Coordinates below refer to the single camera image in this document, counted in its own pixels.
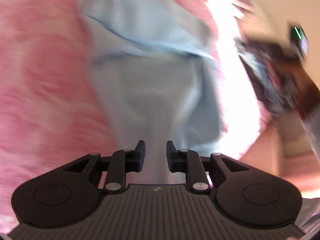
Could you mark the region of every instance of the silver screw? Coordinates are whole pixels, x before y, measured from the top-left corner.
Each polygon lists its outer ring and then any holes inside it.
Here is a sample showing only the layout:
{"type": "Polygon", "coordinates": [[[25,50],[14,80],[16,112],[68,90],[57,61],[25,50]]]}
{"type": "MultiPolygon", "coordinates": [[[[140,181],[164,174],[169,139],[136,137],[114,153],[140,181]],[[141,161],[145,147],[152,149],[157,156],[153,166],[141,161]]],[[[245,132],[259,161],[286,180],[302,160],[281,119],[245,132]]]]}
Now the silver screw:
{"type": "Polygon", "coordinates": [[[192,185],[192,187],[195,190],[207,190],[209,188],[209,185],[204,182],[196,182],[195,184],[192,185]]]}
{"type": "Polygon", "coordinates": [[[119,190],[121,189],[121,185],[120,183],[117,183],[117,182],[110,182],[106,184],[106,189],[111,191],[119,190]]]}

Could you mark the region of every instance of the pink blanket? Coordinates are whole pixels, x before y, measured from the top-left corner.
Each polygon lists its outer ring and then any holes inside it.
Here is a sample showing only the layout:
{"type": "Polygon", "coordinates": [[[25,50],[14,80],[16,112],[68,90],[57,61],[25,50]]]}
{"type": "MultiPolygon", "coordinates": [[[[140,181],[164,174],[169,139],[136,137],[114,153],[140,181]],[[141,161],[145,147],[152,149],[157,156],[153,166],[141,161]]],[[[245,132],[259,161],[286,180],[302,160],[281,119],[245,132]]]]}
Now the pink blanket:
{"type": "MultiPolygon", "coordinates": [[[[175,1],[205,21],[219,45],[224,34],[218,33],[204,0],[175,1]]],[[[0,0],[0,232],[17,224],[10,197],[18,185],[90,152],[110,155],[117,149],[85,76],[87,41],[76,0],[0,0]]],[[[230,62],[224,67],[219,59],[225,58],[226,49],[235,56],[230,43],[220,44],[220,49],[213,46],[225,123],[220,149],[239,158],[259,135],[261,114],[241,63],[231,62],[240,84],[233,84],[232,78],[226,82],[230,62]],[[240,92],[231,99],[228,94],[243,84],[241,93],[249,96],[243,94],[244,103],[236,109],[232,100],[240,92]],[[250,116],[254,125],[239,126],[250,116]],[[239,147],[230,148],[237,135],[239,147]]]]}

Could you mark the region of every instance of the blue garment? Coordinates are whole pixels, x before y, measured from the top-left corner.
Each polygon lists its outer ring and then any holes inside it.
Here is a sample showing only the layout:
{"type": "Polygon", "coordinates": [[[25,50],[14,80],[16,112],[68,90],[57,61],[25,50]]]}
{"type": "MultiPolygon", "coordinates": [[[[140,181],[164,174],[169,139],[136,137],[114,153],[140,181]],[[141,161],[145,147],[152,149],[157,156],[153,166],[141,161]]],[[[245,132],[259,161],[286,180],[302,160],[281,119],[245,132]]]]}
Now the blue garment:
{"type": "Polygon", "coordinates": [[[93,88],[122,148],[146,142],[135,183],[181,183],[166,142],[209,156],[220,137],[208,27],[172,0],[82,0],[93,88]]]}

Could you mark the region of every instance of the folded fabric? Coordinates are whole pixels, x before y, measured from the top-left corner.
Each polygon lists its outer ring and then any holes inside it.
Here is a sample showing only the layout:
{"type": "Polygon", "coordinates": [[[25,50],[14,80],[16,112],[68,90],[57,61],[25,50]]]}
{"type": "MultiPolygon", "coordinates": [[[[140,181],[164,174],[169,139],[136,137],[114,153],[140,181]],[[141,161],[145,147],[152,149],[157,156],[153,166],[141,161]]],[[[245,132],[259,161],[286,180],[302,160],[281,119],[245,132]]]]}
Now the folded fabric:
{"type": "Polygon", "coordinates": [[[166,142],[209,156],[220,137],[210,33],[172,0],[81,0],[92,35],[89,76],[122,148],[146,142],[135,183],[181,183],[166,142]]]}

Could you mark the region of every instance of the bed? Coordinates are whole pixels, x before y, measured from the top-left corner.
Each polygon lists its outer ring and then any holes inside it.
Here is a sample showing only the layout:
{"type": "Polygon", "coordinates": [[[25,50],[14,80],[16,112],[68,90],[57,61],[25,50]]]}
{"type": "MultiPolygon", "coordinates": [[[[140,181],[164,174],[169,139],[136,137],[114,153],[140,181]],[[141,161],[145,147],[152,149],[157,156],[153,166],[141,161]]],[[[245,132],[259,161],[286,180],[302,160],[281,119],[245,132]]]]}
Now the bed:
{"type": "MultiPolygon", "coordinates": [[[[230,0],[174,0],[205,21],[222,120],[219,152],[240,159],[271,116],[238,58],[230,0]]],[[[76,0],[0,0],[0,231],[17,221],[14,189],[90,152],[117,150],[108,117],[86,79],[88,33],[76,0]]]]}

